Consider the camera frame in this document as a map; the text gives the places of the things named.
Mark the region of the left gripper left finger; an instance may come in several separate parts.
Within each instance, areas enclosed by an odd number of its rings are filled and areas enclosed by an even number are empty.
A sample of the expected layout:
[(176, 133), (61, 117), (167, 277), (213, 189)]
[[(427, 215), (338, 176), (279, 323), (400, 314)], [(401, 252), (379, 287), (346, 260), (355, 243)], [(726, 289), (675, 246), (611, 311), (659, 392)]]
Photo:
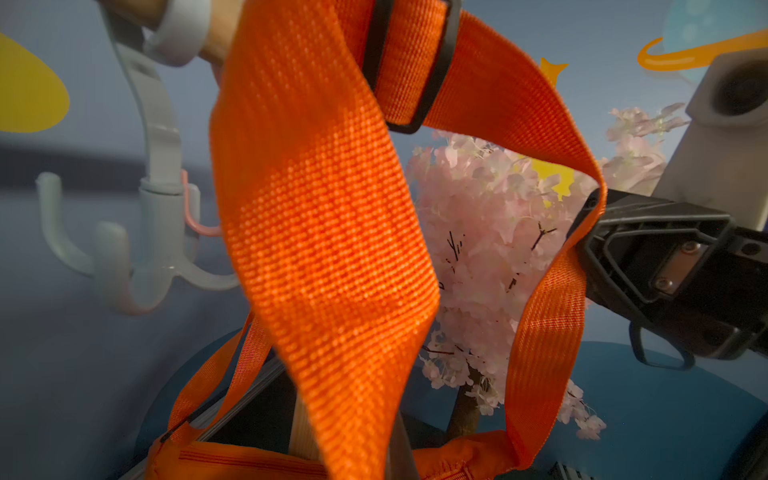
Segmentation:
[(405, 424), (400, 413), (396, 414), (393, 424), (387, 456), (386, 479), (420, 479)]

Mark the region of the orange bag pink hook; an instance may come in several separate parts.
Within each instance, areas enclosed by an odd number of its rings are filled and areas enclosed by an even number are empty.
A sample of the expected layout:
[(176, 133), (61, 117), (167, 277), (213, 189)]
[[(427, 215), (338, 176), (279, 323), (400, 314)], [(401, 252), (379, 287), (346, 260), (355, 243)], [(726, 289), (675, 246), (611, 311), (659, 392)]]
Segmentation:
[[(436, 85), (427, 103), (425, 89)], [(595, 180), (539, 68), (454, 1), (248, 1), (210, 122), (223, 237), (251, 304), (182, 390), (149, 479), (381, 479), (440, 292), (389, 136), (475, 136)], [(321, 458), (201, 443), (186, 420), (238, 361), (230, 409), (275, 349)]]

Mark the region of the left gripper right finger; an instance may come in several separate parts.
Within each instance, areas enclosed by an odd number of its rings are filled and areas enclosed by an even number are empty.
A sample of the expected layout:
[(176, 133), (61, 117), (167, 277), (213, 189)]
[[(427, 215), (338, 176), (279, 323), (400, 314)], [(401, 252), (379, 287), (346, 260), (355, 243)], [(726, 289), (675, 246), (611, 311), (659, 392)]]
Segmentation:
[(698, 357), (767, 353), (767, 234), (725, 212), (616, 190), (576, 246), (590, 300), (626, 318), (635, 358), (653, 333)]

